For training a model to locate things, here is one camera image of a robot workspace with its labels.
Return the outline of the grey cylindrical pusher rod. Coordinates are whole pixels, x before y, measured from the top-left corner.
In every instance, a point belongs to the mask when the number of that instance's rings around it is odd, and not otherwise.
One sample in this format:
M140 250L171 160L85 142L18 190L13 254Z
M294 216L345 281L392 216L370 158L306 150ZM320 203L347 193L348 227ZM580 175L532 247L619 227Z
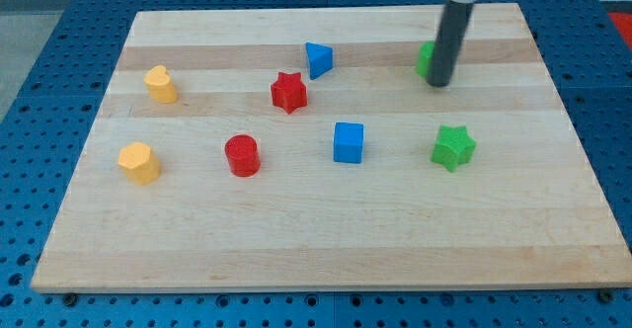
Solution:
M473 3L445 2L426 76L431 86L445 87L450 83L473 7Z

